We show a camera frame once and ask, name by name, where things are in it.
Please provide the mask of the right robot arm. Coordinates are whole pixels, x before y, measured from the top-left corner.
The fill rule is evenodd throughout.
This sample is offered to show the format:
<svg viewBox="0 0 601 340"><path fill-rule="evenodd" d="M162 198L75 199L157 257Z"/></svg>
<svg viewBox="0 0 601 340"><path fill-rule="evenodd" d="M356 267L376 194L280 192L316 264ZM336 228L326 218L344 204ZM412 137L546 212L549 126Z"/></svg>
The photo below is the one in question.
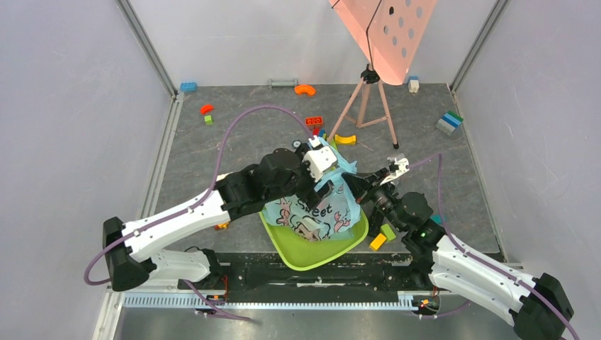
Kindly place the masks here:
<svg viewBox="0 0 601 340"><path fill-rule="evenodd" d="M342 177L358 204L372 203L374 215L404 234L416 288L433 285L460 295L506 321L520 339L562 339L574 311L556 278L531 276L474 250L432 219L423 194L399 196L384 183L385 175L380 170Z"/></svg>

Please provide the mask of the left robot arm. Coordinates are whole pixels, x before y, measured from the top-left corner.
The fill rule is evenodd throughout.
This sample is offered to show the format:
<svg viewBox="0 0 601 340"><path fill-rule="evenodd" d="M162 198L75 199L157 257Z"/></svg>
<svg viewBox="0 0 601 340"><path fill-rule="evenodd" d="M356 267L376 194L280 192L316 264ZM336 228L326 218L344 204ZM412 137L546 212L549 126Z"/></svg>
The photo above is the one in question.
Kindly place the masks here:
<svg viewBox="0 0 601 340"><path fill-rule="evenodd" d="M195 232L258 213L267 203L296 196L315 208L333 185L317 188L325 172L337 164L331 147L296 151L276 149L258 164L234 171L212 188L171 209L145 219L103 223L103 257L114 291L136 288L149 279L199 282L215 288L223 270L214 251L168 251L166 248Z"/></svg>

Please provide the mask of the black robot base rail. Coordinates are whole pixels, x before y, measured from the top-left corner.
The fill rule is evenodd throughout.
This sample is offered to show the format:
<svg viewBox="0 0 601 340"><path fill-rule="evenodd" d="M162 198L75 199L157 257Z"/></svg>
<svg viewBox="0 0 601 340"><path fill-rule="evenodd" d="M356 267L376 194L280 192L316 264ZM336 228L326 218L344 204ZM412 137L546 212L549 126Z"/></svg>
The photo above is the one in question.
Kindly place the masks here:
<svg viewBox="0 0 601 340"><path fill-rule="evenodd" d="M393 302L400 291L431 293L409 254L345 254L308 271L289 268L277 253L219 253L217 273L194 283L225 291L228 302Z"/></svg>

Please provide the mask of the light blue printed plastic bag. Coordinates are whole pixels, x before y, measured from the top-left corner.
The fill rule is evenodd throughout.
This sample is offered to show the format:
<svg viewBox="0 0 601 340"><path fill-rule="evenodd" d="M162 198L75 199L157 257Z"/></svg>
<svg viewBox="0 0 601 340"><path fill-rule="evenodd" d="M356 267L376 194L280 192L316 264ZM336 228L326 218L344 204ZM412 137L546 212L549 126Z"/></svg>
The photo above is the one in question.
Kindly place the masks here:
<svg viewBox="0 0 601 340"><path fill-rule="evenodd" d="M266 222L286 228L310 242L350 239L353 226L361 219L361 208L342 178L343 173L355 174L355 161L347 161L339 152L337 165L316 184L317 189L329 181L333 189L316 207L310 208L295 195L267 203L262 210Z"/></svg>

